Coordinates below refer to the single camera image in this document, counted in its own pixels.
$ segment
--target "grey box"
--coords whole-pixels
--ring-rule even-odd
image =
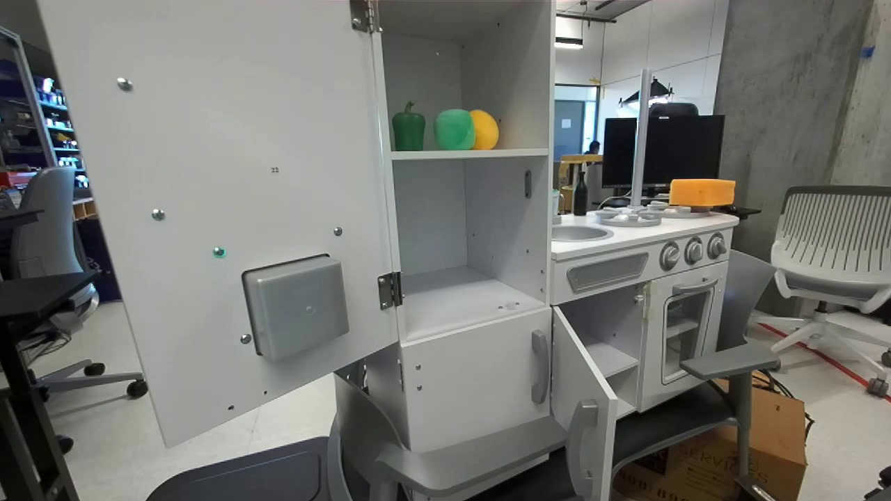
[[[332,257],[280,263],[242,273],[254,346],[287,359],[348,333],[341,273]]]

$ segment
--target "cabinet knob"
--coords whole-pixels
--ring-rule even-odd
[[[680,263],[680,245],[677,242],[666,242],[662,255],[659,255],[659,267],[662,270],[673,270]]]
[[[694,237],[694,241],[688,242],[688,249],[684,249],[684,263],[688,263],[688,264],[702,263],[702,241],[698,241],[698,237]]]
[[[717,259],[717,257],[724,257],[724,255],[727,255],[724,234],[712,234],[712,237],[706,241],[706,257],[709,257],[709,259]]]

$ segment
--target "cabinet door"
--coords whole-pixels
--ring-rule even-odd
[[[379,36],[348,0],[39,6],[167,443],[398,344]],[[311,257],[345,333],[258,358],[242,273]]]
[[[553,309],[553,420],[567,429],[564,456],[585,501],[609,500],[618,398],[586,348]]]

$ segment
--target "yellow object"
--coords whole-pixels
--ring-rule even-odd
[[[667,205],[671,206],[694,206],[694,209],[731,206],[735,205],[735,182],[730,182],[730,178],[673,178]]]
[[[497,124],[493,114],[474,109],[474,152],[493,152],[497,145]]]

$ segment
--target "desk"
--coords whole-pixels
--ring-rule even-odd
[[[4,500],[75,501],[56,431],[34,387],[20,341],[66,308],[92,273],[0,281],[0,484]]]

